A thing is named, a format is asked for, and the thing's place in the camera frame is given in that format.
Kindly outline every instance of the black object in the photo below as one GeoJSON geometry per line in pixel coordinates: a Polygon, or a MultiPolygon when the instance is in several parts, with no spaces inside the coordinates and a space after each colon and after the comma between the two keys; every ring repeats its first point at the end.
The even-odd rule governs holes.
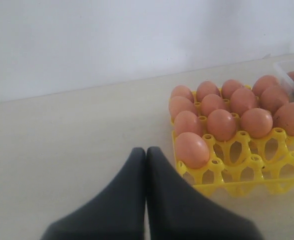
{"type": "Polygon", "coordinates": [[[261,240],[249,220],[188,185],[159,147],[134,148],[93,200],[50,225],[41,240],[142,240],[147,201],[152,240],[261,240]]]}
{"type": "Polygon", "coordinates": [[[249,220],[199,194],[159,147],[147,150],[146,200],[152,240],[261,240],[249,220]]]}
{"type": "Polygon", "coordinates": [[[42,240],[143,240],[145,158],[134,148],[112,182],[93,200],[50,225],[42,240]]]}

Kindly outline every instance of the wall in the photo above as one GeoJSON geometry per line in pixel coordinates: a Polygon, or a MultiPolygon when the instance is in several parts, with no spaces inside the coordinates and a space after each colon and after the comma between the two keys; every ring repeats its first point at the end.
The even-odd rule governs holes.
{"type": "Polygon", "coordinates": [[[0,0],[0,102],[294,53],[294,1],[0,0]]]}

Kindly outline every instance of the yellow egg tray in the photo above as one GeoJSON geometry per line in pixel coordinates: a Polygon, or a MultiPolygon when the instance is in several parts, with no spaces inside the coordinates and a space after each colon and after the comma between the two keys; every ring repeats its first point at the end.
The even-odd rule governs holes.
{"type": "MultiPolygon", "coordinates": [[[[286,193],[294,186],[294,136],[288,136],[282,128],[273,128],[264,138],[254,139],[246,131],[239,130],[240,118],[232,113],[237,124],[236,135],[227,142],[216,141],[205,133],[210,158],[200,169],[188,168],[175,154],[175,131],[172,131],[175,166],[183,178],[192,177],[193,187],[205,196],[218,188],[225,189],[233,197],[249,194],[258,185],[264,185],[271,194],[286,193]]],[[[198,117],[206,131],[207,118],[198,117]]]]}

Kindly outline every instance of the egg tray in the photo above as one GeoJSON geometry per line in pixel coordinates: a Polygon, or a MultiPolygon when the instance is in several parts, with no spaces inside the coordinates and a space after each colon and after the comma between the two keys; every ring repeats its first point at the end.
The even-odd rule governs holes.
{"type": "MultiPolygon", "coordinates": [[[[200,103],[194,103],[200,113],[200,103]]],[[[286,193],[294,186],[294,136],[282,128],[273,128],[265,137],[254,139],[240,130],[240,118],[232,113],[237,133],[220,142],[206,132],[207,118],[199,116],[205,130],[202,139],[209,148],[209,162],[200,169],[188,168],[176,157],[175,131],[172,131],[175,166],[183,178],[192,177],[193,187],[205,196],[223,188],[233,197],[249,194],[255,186],[264,185],[270,194],[286,193]]]]}

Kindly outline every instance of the white table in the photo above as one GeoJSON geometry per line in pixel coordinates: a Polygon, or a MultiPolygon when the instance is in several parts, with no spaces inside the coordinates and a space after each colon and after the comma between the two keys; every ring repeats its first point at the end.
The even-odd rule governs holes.
{"type": "MultiPolygon", "coordinates": [[[[294,54],[0,104],[0,240],[40,238],[101,191],[133,147],[159,146],[173,161],[168,99],[176,85],[252,85],[289,59],[294,54]]],[[[243,198],[218,191],[212,199],[254,220],[267,240],[294,240],[294,188],[243,198]]]]}

